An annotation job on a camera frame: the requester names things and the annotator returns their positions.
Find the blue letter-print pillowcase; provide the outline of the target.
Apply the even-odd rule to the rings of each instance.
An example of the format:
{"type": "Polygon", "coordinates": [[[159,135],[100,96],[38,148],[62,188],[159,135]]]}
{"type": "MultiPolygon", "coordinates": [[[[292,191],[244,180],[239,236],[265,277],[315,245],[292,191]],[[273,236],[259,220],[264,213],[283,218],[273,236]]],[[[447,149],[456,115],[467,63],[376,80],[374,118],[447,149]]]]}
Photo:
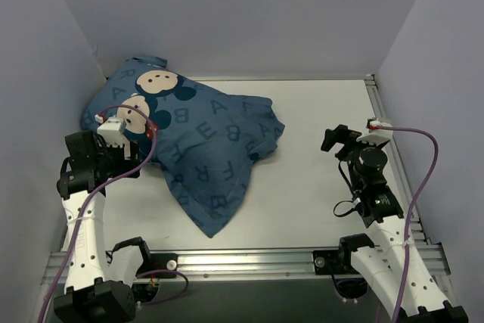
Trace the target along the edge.
{"type": "Polygon", "coordinates": [[[229,95],[170,71],[158,57],[135,56],[106,81],[80,124],[123,118],[124,136],[160,165],[181,208],[207,236],[239,209],[253,165],[272,154],[284,125],[269,98],[229,95]]]}

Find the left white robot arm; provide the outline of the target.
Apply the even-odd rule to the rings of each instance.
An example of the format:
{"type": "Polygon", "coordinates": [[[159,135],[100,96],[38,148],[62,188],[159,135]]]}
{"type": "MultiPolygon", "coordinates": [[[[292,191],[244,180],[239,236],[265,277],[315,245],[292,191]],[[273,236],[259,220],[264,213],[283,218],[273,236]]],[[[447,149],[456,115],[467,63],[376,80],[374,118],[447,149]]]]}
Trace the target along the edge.
{"type": "Polygon", "coordinates": [[[115,245],[107,258],[104,244],[105,183],[132,170],[139,176],[136,159],[126,159],[92,131],[65,138],[70,153],[57,183],[67,218],[70,239],[64,294],[54,298],[55,315],[62,322],[131,322],[137,304],[132,285],[153,266],[142,238],[115,245]]]}

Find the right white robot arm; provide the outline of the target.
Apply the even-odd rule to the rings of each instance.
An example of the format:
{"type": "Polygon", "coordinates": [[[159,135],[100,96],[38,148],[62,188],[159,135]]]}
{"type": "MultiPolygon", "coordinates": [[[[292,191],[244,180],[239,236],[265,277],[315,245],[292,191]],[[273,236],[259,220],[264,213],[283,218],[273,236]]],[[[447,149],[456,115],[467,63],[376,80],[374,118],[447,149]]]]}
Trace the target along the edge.
{"type": "Polygon", "coordinates": [[[322,151],[342,146],[335,157],[347,165],[351,203],[365,226],[340,239],[336,263],[362,276],[393,322],[467,322],[464,308],[453,305],[429,273],[410,230],[412,210],[402,209],[383,175],[383,149],[395,130],[373,118],[366,133],[338,125],[324,134],[322,151]]]}

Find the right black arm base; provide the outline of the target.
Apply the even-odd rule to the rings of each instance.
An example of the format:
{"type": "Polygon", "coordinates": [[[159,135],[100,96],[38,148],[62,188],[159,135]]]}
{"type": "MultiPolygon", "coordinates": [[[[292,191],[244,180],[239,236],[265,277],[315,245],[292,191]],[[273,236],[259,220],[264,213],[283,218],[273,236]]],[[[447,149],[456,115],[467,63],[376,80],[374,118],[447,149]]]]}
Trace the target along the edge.
{"type": "Polygon", "coordinates": [[[340,258],[337,250],[313,250],[313,268],[316,275],[329,276],[336,293],[344,301],[358,301],[369,293],[369,285],[353,267],[340,258]]]}

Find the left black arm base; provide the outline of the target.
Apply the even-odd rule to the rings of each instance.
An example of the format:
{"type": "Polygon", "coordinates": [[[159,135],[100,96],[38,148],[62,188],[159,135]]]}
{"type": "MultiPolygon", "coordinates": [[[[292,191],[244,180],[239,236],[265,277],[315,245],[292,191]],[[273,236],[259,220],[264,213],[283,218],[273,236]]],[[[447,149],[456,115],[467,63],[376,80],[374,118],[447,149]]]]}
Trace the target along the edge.
{"type": "Polygon", "coordinates": [[[107,295],[118,306],[140,303],[143,306],[164,303],[174,296],[158,298],[160,281],[178,277],[178,255],[150,253],[139,246],[113,251],[109,265],[107,295]]]}

